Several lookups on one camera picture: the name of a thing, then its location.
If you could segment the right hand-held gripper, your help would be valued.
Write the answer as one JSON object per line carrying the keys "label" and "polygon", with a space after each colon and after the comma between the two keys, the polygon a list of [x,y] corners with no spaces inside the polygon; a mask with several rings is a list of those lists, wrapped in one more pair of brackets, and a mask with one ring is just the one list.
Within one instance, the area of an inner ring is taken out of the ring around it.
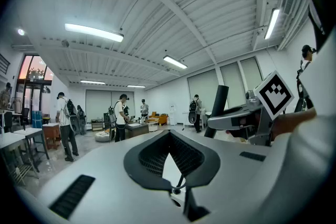
{"label": "right hand-held gripper", "polygon": [[270,73],[253,91],[260,105],[226,109],[223,115],[211,116],[208,127],[228,130],[233,137],[241,137],[252,145],[270,146],[274,120],[293,100],[293,94],[277,71]]}

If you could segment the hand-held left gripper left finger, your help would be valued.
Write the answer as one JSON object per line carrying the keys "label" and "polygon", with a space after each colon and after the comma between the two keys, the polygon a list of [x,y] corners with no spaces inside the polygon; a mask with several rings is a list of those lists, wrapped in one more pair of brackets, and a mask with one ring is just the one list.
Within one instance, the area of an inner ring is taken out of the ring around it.
{"label": "hand-held left gripper left finger", "polygon": [[[184,224],[182,210],[168,192],[144,189],[125,172],[123,159],[128,150],[153,137],[155,134],[144,134],[92,150],[44,184],[37,197],[24,188],[16,189],[42,223]],[[95,180],[64,219],[49,207],[80,175]]]}

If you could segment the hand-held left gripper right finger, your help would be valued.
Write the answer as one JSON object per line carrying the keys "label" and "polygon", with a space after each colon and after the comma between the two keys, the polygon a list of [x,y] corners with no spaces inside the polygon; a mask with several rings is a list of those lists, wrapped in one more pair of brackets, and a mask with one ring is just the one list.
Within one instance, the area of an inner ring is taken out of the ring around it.
{"label": "hand-held left gripper right finger", "polygon": [[266,201],[278,176],[278,141],[271,147],[227,142],[183,134],[189,143],[205,146],[220,158],[212,181],[192,188],[198,206],[209,214],[190,222],[177,209],[169,224],[275,224],[275,214]]}

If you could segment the person's right forearm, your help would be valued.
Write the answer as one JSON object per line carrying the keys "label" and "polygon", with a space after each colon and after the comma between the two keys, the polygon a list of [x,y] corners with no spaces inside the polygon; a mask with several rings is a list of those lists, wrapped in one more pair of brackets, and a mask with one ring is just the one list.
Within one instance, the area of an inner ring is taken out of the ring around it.
{"label": "person's right forearm", "polygon": [[291,133],[302,122],[312,120],[316,116],[314,108],[306,111],[281,114],[275,120],[271,129],[271,141],[274,141],[278,135]]}

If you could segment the round grey floor cushion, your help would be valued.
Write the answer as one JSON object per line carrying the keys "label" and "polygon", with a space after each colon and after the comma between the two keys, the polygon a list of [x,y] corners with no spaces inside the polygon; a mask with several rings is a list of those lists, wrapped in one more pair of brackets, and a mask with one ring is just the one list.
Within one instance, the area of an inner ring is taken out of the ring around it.
{"label": "round grey floor cushion", "polygon": [[96,142],[100,142],[100,143],[106,143],[106,142],[111,142],[114,138],[114,130],[112,130],[112,132],[98,132],[94,135],[94,138],[96,140]]}

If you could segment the low wooden shelf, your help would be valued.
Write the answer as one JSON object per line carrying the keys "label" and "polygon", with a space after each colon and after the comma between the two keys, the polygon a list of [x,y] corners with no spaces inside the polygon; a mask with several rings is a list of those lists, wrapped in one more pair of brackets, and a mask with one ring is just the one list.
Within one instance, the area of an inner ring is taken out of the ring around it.
{"label": "low wooden shelf", "polygon": [[104,122],[102,118],[92,119],[91,129],[92,131],[102,131],[104,129]]}

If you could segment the brown desk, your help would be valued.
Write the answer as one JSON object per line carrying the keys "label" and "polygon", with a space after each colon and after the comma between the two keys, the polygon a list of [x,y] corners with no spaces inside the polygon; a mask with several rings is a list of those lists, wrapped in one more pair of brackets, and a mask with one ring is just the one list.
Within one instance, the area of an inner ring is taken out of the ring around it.
{"label": "brown desk", "polygon": [[129,127],[128,125],[129,124],[125,125],[125,138],[126,139],[149,133],[147,124],[142,124],[141,127],[136,127],[136,128]]}

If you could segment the brown wooden cabinet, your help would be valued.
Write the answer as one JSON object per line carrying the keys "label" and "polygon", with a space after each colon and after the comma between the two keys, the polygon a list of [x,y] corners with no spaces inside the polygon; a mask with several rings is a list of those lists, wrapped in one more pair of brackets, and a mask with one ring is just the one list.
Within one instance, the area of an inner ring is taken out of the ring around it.
{"label": "brown wooden cabinet", "polygon": [[61,144],[60,128],[58,123],[43,124],[43,133],[47,149],[57,149]]}

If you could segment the white round coffee table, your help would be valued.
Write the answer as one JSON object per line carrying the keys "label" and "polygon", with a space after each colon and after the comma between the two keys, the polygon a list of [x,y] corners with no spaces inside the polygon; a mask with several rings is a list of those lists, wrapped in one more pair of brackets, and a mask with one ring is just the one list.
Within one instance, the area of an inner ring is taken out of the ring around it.
{"label": "white round coffee table", "polygon": [[155,132],[158,130],[158,119],[149,119],[147,122],[149,132]]}

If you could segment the white water dispenser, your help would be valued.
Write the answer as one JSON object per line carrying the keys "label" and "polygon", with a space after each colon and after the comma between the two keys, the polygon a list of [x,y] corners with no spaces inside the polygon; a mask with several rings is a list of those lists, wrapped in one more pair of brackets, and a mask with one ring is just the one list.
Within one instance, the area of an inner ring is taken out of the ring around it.
{"label": "white water dispenser", "polygon": [[175,105],[170,105],[170,111],[169,111],[169,118],[170,118],[170,125],[175,126],[176,125],[176,108]]}

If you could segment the orange sofa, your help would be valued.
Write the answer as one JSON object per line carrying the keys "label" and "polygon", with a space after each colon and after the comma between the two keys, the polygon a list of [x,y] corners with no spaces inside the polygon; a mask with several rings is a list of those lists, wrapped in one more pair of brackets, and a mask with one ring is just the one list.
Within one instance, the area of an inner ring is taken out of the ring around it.
{"label": "orange sofa", "polygon": [[158,114],[155,111],[152,112],[152,114],[149,116],[147,122],[154,122],[157,123],[158,125],[166,125],[167,124],[167,114]]}

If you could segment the grey metal table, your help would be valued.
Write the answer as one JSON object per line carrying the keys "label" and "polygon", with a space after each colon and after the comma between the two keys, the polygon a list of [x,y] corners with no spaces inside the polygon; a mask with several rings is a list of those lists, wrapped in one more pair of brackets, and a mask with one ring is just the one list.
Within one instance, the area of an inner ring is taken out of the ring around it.
{"label": "grey metal table", "polygon": [[24,136],[23,152],[28,155],[28,159],[31,161],[34,170],[39,173],[38,165],[41,163],[40,158],[44,155],[49,159],[43,130],[29,127],[15,131],[14,133]]}

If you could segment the blue box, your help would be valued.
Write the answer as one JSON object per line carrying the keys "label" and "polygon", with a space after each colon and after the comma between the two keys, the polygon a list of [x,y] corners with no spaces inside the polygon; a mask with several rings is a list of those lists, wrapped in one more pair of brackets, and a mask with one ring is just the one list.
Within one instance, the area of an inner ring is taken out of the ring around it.
{"label": "blue box", "polygon": [[41,129],[43,127],[42,111],[32,111],[31,113],[32,128]]}

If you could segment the black office chair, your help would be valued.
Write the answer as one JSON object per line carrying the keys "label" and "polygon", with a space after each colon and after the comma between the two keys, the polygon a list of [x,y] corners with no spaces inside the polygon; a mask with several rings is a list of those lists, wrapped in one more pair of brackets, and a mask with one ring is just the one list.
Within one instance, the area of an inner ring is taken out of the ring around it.
{"label": "black office chair", "polygon": [[29,108],[23,108],[21,116],[20,116],[20,124],[21,126],[29,125]]}

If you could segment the dark wall frame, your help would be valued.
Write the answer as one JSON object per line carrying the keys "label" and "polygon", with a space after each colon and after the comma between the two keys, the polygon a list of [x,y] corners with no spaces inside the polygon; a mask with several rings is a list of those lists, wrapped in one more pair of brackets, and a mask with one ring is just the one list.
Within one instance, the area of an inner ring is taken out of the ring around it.
{"label": "dark wall frame", "polygon": [[10,64],[11,63],[2,54],[0,54],[0,74],[1,75],[7,74]]}

